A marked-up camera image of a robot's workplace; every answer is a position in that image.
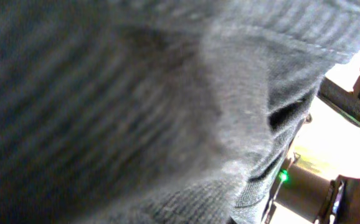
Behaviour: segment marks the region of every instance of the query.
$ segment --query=green led light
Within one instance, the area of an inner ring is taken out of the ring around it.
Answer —
[[[286,170],[281,170],[278,177],[282,182],[285,182],[289,179],[288,172]]]

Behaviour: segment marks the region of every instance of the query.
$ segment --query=sweater sleeve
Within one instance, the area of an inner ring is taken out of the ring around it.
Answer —
[[[0,223],[257,222],[359,47],[359,0],[0,1]]]

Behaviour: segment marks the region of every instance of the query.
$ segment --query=metal pipe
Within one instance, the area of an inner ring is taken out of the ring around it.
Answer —
[[[353,97],[327,78],[324,78],[317,96],[350,122],[360,127],[360,99]]]

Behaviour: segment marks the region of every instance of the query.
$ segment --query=cylindrical metal part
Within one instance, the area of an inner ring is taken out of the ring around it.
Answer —
[[[276,202],[314,223],[325,203],[330,181],[298,166],[291,166],[286,180],[277,195]]]

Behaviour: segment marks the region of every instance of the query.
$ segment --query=gray sweater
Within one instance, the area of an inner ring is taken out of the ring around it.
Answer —
[[[360,0],[0,1],[0,223],[258,223]]]

